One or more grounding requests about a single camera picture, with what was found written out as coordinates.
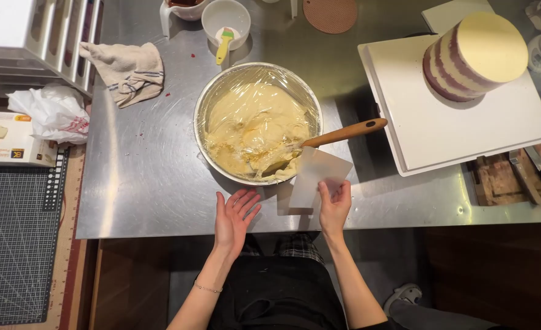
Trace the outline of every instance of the cake batter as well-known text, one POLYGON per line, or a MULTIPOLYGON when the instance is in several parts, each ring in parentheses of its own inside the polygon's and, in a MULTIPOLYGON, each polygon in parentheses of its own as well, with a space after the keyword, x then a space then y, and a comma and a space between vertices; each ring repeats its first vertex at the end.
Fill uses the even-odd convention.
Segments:
POLYGON ((298 163, 297 153, 286 146, 311 138, 306 112, 280 87, 266 83, 234 87, 209 114, 205 128, 209 155, 236 176, 284 181, 296 174, 298 163))

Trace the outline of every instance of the silicone baking mat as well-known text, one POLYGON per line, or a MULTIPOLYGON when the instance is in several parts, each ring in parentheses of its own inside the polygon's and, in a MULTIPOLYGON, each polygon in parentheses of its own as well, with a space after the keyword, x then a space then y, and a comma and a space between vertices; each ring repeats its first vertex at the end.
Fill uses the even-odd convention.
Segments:
POLYGON ((67 169, 0 166, 0 325, 44 322, 67 169))

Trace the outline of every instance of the stainless steel table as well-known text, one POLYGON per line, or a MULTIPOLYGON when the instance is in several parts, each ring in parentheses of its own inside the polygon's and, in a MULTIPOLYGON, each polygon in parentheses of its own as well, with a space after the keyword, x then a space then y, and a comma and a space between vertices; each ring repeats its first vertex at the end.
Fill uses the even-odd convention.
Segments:
MULTIPOLYGON (((208 169, 193 134, 195 100, 220 71, 216 50, 200 21, 173 15, 171 38, 165 39, 160 1, 106 1, 102 43, 155 43, 165 84, 158 97, 118 109, 97 80, 77 238, 212 234, 215 192, 229 196, 239 188, 208 169)), ((270 62, 295 72, 318 96, 324 130, 331 131, 374 116, 357 45, 428 31, 421 11, 445 0, 358 0, 357 23, 340 35, 315 30, 301 7, 291 20, 289 1, 239 1, 252 16, 251 36, 231 54, 231 62, 270 62)), ((495 10, 520 18, 520 8, 510 6, 495 10)), ((529 33, 532 27, 524 32, 529 33)), ((320 149, 354 162, 347 229, 541 222, 541 207, 530 203, 476 206, 470 176, 460 166, 399 176, 384 132, 320 149)), ((281 183, 260 189, 262 209, 252 232, 319 229, 316 217, 285 208, 290 188, 281 183)))

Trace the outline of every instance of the plastic wrap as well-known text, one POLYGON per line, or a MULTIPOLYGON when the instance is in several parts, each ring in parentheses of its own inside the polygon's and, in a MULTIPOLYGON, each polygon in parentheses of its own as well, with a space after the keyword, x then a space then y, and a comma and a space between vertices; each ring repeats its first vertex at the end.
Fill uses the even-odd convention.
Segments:
POLYGON ((250 182, 296 175, 300 150, 293 147, 321 134, 321 113, 309 86, 279 66, 230 68, 200 99, 198 143, 217 166, 250 182))

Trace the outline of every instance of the plaid pants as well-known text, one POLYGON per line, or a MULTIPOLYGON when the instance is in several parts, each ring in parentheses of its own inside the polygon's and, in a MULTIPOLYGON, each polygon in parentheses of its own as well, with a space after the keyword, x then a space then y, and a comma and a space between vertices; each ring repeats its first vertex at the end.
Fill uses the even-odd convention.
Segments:
MULTIPOLYGON (((258 246, 254 236, 246 235, 246 241, 240 256, 260 256, 262 250, 258 246)), ((274 246, 273 255, 281 257, 302 257, 313 259, 325 266, 325 262, 313 244, 311 237, 304 233, 282 236, 274 246)))

